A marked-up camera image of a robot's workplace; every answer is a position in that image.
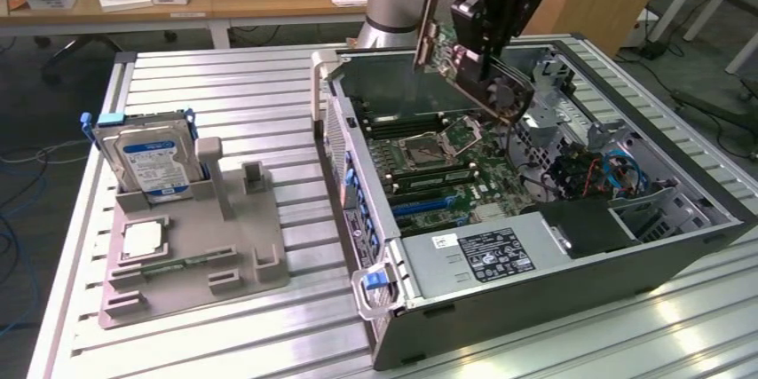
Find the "graphics card with fan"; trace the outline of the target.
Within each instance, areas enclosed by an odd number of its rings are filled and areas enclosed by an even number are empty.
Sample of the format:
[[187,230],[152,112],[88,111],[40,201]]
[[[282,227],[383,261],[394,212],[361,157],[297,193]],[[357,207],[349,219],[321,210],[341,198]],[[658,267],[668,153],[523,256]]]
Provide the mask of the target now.
[[458,63],[462,52],[451,18],[453,1],[445,12],[443,0],[425,0],[414,57],[414,68],[437,72],[446,82],[495,119],[511,124],[521,120],[530,107],[534,88],[531,78],[501,59],[491,66],[490,86],[485,91],[465,91],[457,84]]

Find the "green motherboard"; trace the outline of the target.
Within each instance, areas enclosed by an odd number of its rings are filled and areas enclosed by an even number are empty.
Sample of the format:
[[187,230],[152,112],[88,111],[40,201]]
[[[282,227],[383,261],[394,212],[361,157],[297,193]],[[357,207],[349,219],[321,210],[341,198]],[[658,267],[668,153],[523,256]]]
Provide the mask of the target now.
[[[394,206],[414,201],[429,201],[457,195],[458,201],[450,209],[394,217],[401,234],[405,237],[429,233],[450,227],[477,224],[493,219],[517,216],[530,212],[542,201],[547,190],[531,192],[523,178],[526,165],[511,165],[506,158],[505,145],[501,142],[503,132],[483,121],[485,116],[475,110],[451,110],[421,114],[379,114],[367,103],[354,102],[362,131],[378,174],[381,187],[387,198],[390,210]],[[398,147],[398,141],[426,132],[442,131],[463,115],[470,116],[481,126],[482,140],[461,155],[454,156],[450,166],[411,170]],[[479,177],[469,184],[429,188],[409,193],[395,193],[390,184],[394,175],[410,176],[437,170],[479,170]]]

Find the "perforated metal drive cage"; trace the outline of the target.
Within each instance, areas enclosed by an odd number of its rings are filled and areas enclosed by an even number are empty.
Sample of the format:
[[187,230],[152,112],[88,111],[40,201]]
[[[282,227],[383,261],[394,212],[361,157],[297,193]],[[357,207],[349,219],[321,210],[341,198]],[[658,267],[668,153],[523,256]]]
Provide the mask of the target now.
[[571,100],[575,72],[561,58],[539,59],[531,69],[534,95],[521,119],[537,145],[546,146],[558,136],[586,141],[590,119]]

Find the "black plastic shroud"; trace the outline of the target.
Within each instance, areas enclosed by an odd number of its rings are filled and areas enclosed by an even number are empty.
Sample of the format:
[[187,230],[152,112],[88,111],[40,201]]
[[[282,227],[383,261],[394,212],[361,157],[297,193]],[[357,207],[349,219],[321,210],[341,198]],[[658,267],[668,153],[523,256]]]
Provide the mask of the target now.
[[569,242],[570,258],[577,259],[638,245],[602,199],[551,201],[538,208],[547,224]]

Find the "green RAM stick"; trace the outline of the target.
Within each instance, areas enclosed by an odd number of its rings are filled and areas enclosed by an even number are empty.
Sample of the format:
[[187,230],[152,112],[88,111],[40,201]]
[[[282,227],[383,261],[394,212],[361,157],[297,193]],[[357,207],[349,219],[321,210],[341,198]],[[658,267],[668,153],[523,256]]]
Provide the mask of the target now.
[[479,177],[479,170],[437,170],[429,173],[394,175],[390,188],[395,193],[409,193],[426,190],[429,188],[450,187],[469,184]]
[[219,254],[219,251],[211,251],[210,253],[204,253],[202,255],[162,261],[146,266],[140,266],[139,272],[144,275],[155,275],[160,273],[182,271],[187,268],[207,265],[210,258]]

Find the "grey power supply unit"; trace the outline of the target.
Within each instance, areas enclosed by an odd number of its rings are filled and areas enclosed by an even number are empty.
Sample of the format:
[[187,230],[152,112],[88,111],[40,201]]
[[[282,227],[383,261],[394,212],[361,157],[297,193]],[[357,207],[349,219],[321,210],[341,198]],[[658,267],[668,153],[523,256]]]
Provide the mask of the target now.
[[571,262],[538,212],[419,234],[402,245],[426,299],[501,286]]

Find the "black open PC case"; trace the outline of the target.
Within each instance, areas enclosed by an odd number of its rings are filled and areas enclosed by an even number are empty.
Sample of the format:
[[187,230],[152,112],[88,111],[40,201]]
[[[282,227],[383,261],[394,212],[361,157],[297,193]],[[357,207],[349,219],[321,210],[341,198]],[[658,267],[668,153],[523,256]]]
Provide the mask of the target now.
[[[590,119],[586,141],[558,135],[537,145],[521,120],[507,124],[434,71],[413,68],[406,49],[331,48],[313,56],[314,127],[350,290],[378,370],[418,366],[434,356],[637,296],[650,296],[708,255],[758,226],[746,204],[754,186],[738,168],[712,157],[706,142],[589,43],[562,38],[525,41],[505,52],[530,78],[539,59],[561,58],[575,72],[571,100]],[[583,199],[634,199],[674,187],[702,209],[713,226],[589,257],[501,286],[426,299],[405,260],[399,228],[374,171],[354,102],[379,114],[475,110],[503,132],[506,158],[525,164],[531,192],[543,203],[562,200],[547,176],[557,156],[602,156],[601,190]]]

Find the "metal socket cover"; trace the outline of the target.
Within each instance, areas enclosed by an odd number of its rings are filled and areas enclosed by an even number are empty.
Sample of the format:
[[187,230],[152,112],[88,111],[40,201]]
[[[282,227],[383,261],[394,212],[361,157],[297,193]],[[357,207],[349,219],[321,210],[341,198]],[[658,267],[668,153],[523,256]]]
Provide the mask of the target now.
[[453,122],[441,133],[446,152],[454,156],[463,154],[481,140],[479,123],[467,115]]

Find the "CPU socket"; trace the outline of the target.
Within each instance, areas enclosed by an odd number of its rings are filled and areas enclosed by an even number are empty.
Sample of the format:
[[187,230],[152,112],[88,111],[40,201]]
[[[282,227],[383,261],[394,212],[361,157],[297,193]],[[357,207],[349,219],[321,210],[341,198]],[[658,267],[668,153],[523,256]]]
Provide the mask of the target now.
[[450,166],[457,162],[454,156],[446,151],[441,137],[435,132],[402,138],[398,141],[398,147],[406,167],[411,170]]

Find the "blue expansion slot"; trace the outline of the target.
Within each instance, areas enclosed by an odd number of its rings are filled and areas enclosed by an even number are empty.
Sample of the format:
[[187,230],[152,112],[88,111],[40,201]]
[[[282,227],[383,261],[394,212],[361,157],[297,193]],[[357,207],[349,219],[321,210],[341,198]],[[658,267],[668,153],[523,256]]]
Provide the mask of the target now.
[[450,195],[429,201],[414,201],[391,208],[395,217],[421,214],[435,210],[450,209],[458,201],[457,195]]

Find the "silver CPU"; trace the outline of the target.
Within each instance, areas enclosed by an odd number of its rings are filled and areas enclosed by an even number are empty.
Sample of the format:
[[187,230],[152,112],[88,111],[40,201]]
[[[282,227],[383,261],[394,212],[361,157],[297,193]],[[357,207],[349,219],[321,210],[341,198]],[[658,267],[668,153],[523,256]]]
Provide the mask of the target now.
[[166,254],[168,248],[163,234],[164,225],[159,221],[128,225],[123,233],[122,259]]

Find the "hard disk with blue bracket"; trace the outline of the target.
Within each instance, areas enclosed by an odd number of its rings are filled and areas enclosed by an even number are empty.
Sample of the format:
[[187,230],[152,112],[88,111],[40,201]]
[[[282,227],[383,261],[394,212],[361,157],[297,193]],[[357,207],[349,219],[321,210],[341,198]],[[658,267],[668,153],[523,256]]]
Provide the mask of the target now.
[[191,197],[191,184],[206,179],[195,155],[195,111],[155,114],[84,112],[80,128],[100,150],[123,193],[139,192],[151,204]]

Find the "grey metal disk bay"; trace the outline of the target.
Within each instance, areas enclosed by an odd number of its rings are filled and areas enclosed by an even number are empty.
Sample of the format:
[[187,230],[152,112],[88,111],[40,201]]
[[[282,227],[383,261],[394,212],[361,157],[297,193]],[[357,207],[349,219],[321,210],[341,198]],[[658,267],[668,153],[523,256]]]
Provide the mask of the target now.
[[713,226],[702,209],[674,187],[634,199],[616,198],[609,206],[636,239],[644,243]]

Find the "grey parts rack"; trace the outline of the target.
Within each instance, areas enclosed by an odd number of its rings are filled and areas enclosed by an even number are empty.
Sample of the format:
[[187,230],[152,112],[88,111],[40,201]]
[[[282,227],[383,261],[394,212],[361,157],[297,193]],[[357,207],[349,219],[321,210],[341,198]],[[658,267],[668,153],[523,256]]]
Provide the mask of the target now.
[[99,325],[123,327],[290,282],[277,197],[261,162],[222,170],[218,137],[195,143],[210,178],[187,197],[116,195]]

